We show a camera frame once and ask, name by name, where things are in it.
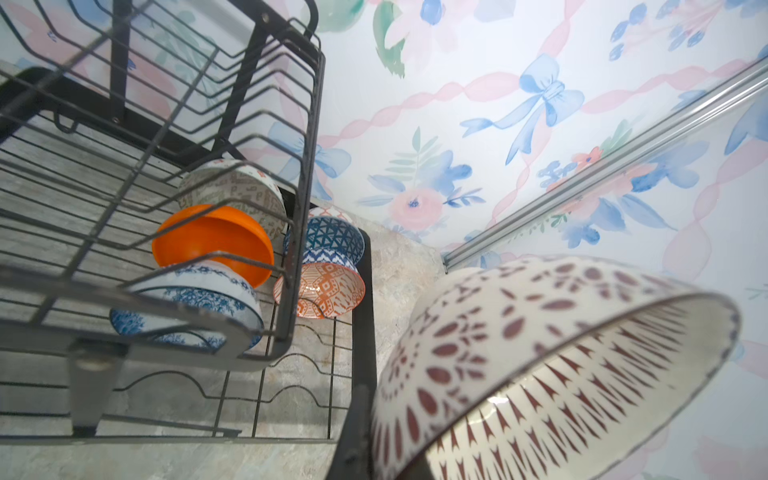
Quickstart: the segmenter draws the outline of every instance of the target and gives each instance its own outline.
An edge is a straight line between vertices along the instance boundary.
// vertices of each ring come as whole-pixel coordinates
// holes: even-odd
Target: wire rack
[[[307,0],[304,25],[262,2],[230,4],[253,23],[246,44],[202,35],[209,25],[161,0],[0,5],[4,48],[31,59],[20,71],[0,63],[0,442],[327,442],[353,386],[375,388],[367,234],[361,305],[348,318],[295,315],[325,65],[317,8]],[[295,168],[263,165],[269,154]],[[245,203],[295,233],[288,250],[274,266],[218,252],[157,269],[149,243],[187,222],[157,228],[203,186],[179,192],[180,179],[221,157],[239,162],[204,183],[248,164],[280,185],[287,214],[230,198],[189,221]],[[214,257],[272,270],[257,291],[263,330],[121,289]],[[194,327],[227,341],[119,336],[110,308],[187,322],[155,336]]]

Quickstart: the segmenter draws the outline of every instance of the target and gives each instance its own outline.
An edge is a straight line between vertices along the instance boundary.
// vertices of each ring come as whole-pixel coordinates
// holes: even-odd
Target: ceramic bowl
[[[448,273],[445,276],[438,278],[431,287],[429,287],[422,295],[416,300],[416,304],[413,306],[411,312],[411,319],[409,323],[413,323],[426,308],[432,305],[439,296],[441,296],[446,290],[453,287],[456,283],[463,280],[465,277],[472,275],[473,273],[482,272],[483,269],[471,266],[469,268],[460,268]]]
[[[239,160],[220,158],[200,165],[191,171],[179,184],[179,191],[186,190],[196,184],[204,182],[207,178],[220,173],[222,170],[240,163]],[[240,198],[250,200],[270,211],[286,214],[283,195],[277,188],[274,180],[258,168],[250,165],[242,165],[210,183],[201,185],[186,195],[179,197],[179,205],[182,208],[193,207],[202,204],[217,204],[228,198]],[[273,243],[280,240],[280,235],[285,230],[286,224],[275,217],[266,214],[250,205],[233,203],[230,207],[242,210],[259,222]]]
[[[599,478],[710,381],[739,328],[725,296],[606,260],[473,273],[418,314],[382,371],[374,477],[424,455],[434,478]]]
[[[186,266],[174,272],[136,283],[128,288],[133,293],[186,303],[227,315],[249,329],[262,329],[259,301],[253,287],[231,268],[213,261]],[[184,322],[149,313],[111,310],[109,319],[120,335],[136,335],[165,329]],[[168,333],[156,338],[159,342],[218,349],[226,337],[217,332],[194,330],[192,333]],[[254,336],[255,346],[260,336]]]
[[[165,221],[157,231],[180,223],[210,208],[196,205],[185,208]],[[194,260],[207,253],[222,251],[274,265],[272,242],[253,218],[237,208],[220,207],[152,241],[152,254],[160,266]],[[227,258],[215,258],[242,276],[251,286],[266,282],[271,270]]]
[[[272,291],[277,303],[282,292],[283,278],[280,277]],[[341,316],[358,306],[365,295],[366,284],[350,259],[325,248],[304,252],[297,316],[312,319]]]
[[[336,208],[316,207],[310,210],[306,227],[308,250],[327,248],[341,253],[357,264],[366,251],[366,242],[362,233],[350,218]],[[283,252],[288,251],[290,230],[283,241]]]

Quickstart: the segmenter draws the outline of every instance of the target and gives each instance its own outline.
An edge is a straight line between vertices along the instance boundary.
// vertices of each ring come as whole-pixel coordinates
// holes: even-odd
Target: wall
[[[43,3],[68,8],[65,0]],[[93,0],[74,3],[94,11]],[[250,33],[225,2],[163,3],[225,44],[242,44]],[[306,17],[300,0],[269,3]],[[764,0],[318,3],[328,64],[314,194],[443,251],[768,55]],[[25,21],[36,48],[67,57],[18,0],[2,4],[16,7],[11,14]],[[82,33],[61,24],[65,34]],[[145,27],[161,35],[156,25]],[[23,66],[29,57],[10,48],[3,58]],[[176,89],[140,61],[134,66]],[[146,88],[129,94],[170,111]],[[298,108],[281,105],[287,119],[301,122]],[[268,130],[276,141],[300,145],[279,124]],[[289,179],[297,175],[274,149],[248,154]]]
[[[768,94],[612,177],[469,265],[575,253],[733,297],[740,345],[706,392],[602,480],[768,478]]]

